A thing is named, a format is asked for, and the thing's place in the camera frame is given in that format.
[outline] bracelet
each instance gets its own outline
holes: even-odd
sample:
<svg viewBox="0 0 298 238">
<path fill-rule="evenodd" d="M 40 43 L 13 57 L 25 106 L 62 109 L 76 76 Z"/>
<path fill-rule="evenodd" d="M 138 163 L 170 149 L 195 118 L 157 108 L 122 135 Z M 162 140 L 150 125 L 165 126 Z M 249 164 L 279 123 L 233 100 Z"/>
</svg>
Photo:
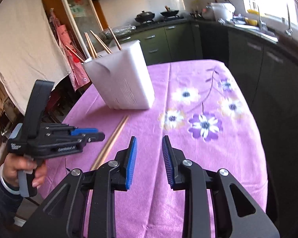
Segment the bracelet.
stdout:
<svg viewBox="0 0 298 238">
<path fill-rule="evenodd" d="M 3 185 L 3 187 L 5 187 L 5 189 L 13 195 L 20 195 L 20 191 L 14 191 L 11 188 L 9 188 L 8 185 L 6 184 L 5 180 L 3 179 L 3 165 L 4 165 L 4 163 L 0 166 L 0 181 Z"/>
</svg>

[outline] green kitchen cabinet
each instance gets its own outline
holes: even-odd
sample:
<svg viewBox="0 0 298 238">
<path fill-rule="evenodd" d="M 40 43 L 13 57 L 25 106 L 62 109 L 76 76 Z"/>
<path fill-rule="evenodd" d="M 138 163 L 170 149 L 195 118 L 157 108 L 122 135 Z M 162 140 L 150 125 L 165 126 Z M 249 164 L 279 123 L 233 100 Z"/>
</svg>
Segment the green kitchen cabinet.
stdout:
<svg viewBox="0 0 298 238">
<path fill-rule="evenodd" d="M 279 231 L 285 234 L 298 219 L 298 65 L 270 46 L 264 47 L 251 112 L 274 180 Z"/>
<path fill-rule="evenodd" d="M 202 44 L 201 44 L 201 33 L 199 29 L 199 24 L 193 22 L 191 24 L 193 39 L 194 39 L 194 48 L 195 48 L 195 58 L 197 60 L 203 59 Z"/>
<path fill-rule="evenodd" d="M 164 27 L 171 60 L 194 60 L 195 47 L 191 24 L 177 24 Z"/>
<path fill-rule="evenodd" d="M 241 89 L 249 107 L 254 100 L 264 45 L 255 39 L 245 37 L 243 32 L 228 32 L 228 68 Z"/>
<path fill-rule="evenodd" d="M 121 44 L 139 40 L 147 66 L 170 62 L 170 52 L 164 28 L 154 28 L 127 36 L 119 40 Z"/>
<path fill-rule="evenodd" d="M 228 66 L 228 30 L 216 22 L 200 21 L 201 44 L 203 59 L 223 62 Z"/>
</svg>

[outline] sleeve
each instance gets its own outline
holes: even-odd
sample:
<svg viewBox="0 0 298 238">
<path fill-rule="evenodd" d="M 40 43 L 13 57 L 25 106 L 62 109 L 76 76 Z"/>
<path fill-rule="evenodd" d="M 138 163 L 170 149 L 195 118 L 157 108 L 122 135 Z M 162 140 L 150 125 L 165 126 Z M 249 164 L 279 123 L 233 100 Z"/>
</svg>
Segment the sleeve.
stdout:
<svg viewBox="0 0 298 238">
<path fill-rule="evenodd" d="M 4 224 L 10 225 L 14 222 L 13 218 L 22 200 L 21 195 L 11 194 L 0 181 L 0 219 Z"/>
</svg>

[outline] white plastic box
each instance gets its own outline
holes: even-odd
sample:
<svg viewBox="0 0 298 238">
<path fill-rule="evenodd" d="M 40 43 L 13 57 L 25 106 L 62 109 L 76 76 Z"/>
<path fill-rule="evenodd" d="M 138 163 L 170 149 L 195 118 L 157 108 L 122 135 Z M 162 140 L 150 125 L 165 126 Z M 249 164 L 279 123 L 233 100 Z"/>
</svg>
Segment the white plastic box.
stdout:
<svg viewBox="0 0 298 238">
<path fill-rule="evenodd" d="M 149 109 L 154 102 L 153 85 L 140 47 L 134 40 L 111 47 L 102 57 L 84 63 L 84 69 L 106 105 L 113 109 Z"/>
</svg>

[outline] white curtain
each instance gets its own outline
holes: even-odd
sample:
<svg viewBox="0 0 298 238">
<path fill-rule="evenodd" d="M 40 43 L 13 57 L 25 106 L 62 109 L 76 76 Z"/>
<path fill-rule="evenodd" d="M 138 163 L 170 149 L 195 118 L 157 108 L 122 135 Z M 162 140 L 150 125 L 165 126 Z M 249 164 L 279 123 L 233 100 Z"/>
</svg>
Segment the white curtain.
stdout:
<svg viewBox="0 0 298 238">
<path fill-rule="evenodd" d="M 41 0 L 3 0 L 0 4 L 0 81 L 25 113 L 34 82 L 55 82 L 71 68 L 52 34 Z"/>
</svg>

